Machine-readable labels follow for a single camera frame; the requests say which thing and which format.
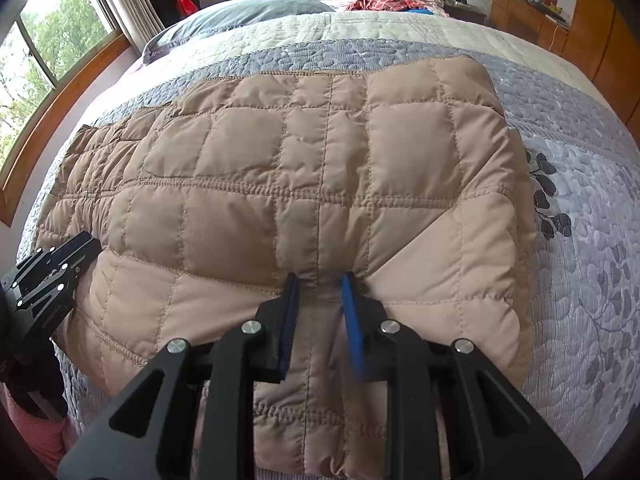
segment curtain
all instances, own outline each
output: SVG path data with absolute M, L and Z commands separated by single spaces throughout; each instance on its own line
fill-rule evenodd
M 164 30 L 149 0 L 107 0 L 107 3 L 124 35 L 139 54 L 152 37 Z

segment tree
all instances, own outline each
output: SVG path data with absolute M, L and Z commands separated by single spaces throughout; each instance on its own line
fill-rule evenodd
M 89 49 L 105 36 L 105 29 L 89 0 L 60 0 L 50 12 L 21 14 L 25 28 L 54 76 L 62 78 Z M 29 58 L 23 73 L 7 77 L 16 46 L 9 38 L 0 54 L 0 168 L 9 150 L 51 85 L 37 63 Z

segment window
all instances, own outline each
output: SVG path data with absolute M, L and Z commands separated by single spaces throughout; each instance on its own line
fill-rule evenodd
M 0 45 L 0 184 L 47 106 L 116 35 L 104 0 L 28 0 Z

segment wooden cabinet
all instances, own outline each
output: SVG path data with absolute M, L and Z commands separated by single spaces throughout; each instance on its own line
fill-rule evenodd
M 493 0 L 491 21 L 498 30 L 530 43 L 538 43 L 543 23 L 548 20 L 542 12 L 523 0 Z
M 507 30 L 509 0 L 493 0 L 490 19 L 498 30 Z
M 629 128 L 631 135 L 636 140 L 636 144 L 640 146 L 640 104 L 636 106 L 631 118 L 626 122 L 626 127 Z
M 611 0 L 577 0 L 562 57 L 591 80 L 607 47 L 615 7 Z
M 564 44 L 566 43 L 567 33 L 568 31 L 564 27 L 561 27 L 556 22 L 545 18 L 542 21 L 542 27 L 540 27 L 538 46 L 560 56 L 564 49 Z
M 640 100 L 640 45 L 618 11 L 593 84 L 626 123 Z
M 493 0 L 491 21 L 582 70 L 640 146 L 640 43 L 611 0 L 577 0 L 568 31 L 521 0 Z
M 523 2 L 522 0 L 511 0 L 509 2 L 507 32 L 510 32 L 509 29 L 510 27 L 513 27 L 513 23 L 518 23 L 519 28 L 520 24 L 522 24 L 522 26 L 528 28 L 535 34 L 536 40 L 533 41 L 533 43 L 535 43 L 538 39 L 538 34 L 540 33 L 540 27 L 542 27 L 542 20 L 544 19 L 544 15 L 531 7 L 527 2 Z

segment quilted jacket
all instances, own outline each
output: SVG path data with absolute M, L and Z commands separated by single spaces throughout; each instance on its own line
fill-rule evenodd
M 113 395 L 170 339 L 219 338 L 295 272 L 289 375 L 255 391 L 257 465 L 381 478 L 386 392 L 353 381 L 345 271 L 423 337 L 470 338 L 526 375 L 533 200 L 503 115 L 486 70 L 454 57 L 204 80 L 84 126 L 34 240 L 88 230 L 104 248 L 57 342 Z

